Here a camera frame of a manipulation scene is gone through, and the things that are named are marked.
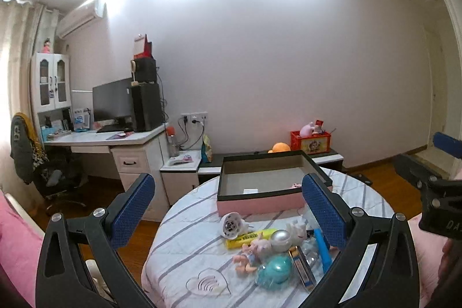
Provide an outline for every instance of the red basket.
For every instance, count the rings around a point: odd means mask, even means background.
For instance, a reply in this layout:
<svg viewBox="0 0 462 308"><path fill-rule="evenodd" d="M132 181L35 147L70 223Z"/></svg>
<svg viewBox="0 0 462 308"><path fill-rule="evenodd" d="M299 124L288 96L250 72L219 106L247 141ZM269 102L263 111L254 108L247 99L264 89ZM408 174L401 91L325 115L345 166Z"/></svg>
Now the red basket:
<svg viewBox="0 0 462 308"><path fill-rule="evenodd" d="M300 137L300 131L290 131L290 149L303 150L306 154L326 153L330 151L331 134Z"/></svg>

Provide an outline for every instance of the round table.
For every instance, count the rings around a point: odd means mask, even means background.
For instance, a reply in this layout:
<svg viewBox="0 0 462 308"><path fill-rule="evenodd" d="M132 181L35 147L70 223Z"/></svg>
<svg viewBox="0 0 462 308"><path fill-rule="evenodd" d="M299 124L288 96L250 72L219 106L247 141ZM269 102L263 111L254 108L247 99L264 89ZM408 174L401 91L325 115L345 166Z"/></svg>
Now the round table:
<svg viewBox="0 0 462 308"><path fill-rule="evenodd" d="M391 218L393 210L375 190L357 179L324 169L333 181L333 192L350 206L370 216ZM143 290L159 308L299 307L309 295L298 278L282 291L265 291L255 285L255 275L241 277L231 261L240 249L228 250L219 234L217 212L219 178L194 189L169 210L162 221L143 267ZM309 210L252 215L246 221L253 231L285 229L286 223ZM369 245L343 300L356 295L372 260L376 245ZM322 268L314 270L319 280Z"/></svg>

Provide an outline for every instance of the orange plush toy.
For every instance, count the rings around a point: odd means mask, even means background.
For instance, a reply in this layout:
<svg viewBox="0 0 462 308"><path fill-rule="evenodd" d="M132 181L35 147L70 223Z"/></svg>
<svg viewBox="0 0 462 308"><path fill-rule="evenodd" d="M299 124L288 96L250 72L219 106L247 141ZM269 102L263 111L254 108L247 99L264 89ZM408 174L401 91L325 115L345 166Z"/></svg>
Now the orange plush toy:
<svg viewBox="0 0 462 308"><path fill-rule="evenodd" d="M278 152L290 152L290 146L285 143L276 143L274 144L273 149L268 151L268 153Z"/></svg>

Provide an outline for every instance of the air conditioner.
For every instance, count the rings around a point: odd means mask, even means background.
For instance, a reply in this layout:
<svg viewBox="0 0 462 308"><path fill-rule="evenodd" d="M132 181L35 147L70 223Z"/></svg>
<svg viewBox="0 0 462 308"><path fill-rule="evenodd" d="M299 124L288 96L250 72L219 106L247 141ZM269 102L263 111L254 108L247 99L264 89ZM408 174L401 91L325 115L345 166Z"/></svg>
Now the air conditioner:
<svg viewBox="0 0 462 308"><path fill-rule="evenodd" d="M103 0L93 0L69 12L58 23L56 30L58 37L64 39L80 27L94 20L102 19L105 14L105 6L106 3Z"/></svg>

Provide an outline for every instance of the pink box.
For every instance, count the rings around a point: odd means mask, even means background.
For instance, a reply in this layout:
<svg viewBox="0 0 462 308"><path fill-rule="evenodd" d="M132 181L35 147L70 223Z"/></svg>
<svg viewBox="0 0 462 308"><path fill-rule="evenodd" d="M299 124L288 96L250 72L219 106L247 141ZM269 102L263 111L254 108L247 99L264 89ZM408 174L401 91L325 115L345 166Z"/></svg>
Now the pink box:
<svg viewBox="0 0 462 308"><path fill-rule="evenodd" d="M225 157L217 195L220 216L237 212L241 216L303 208L306 204L300 184L316 173L327 187L332 180L301 150L248 156ZM258 190L244 193L244 190Z"/></svg>

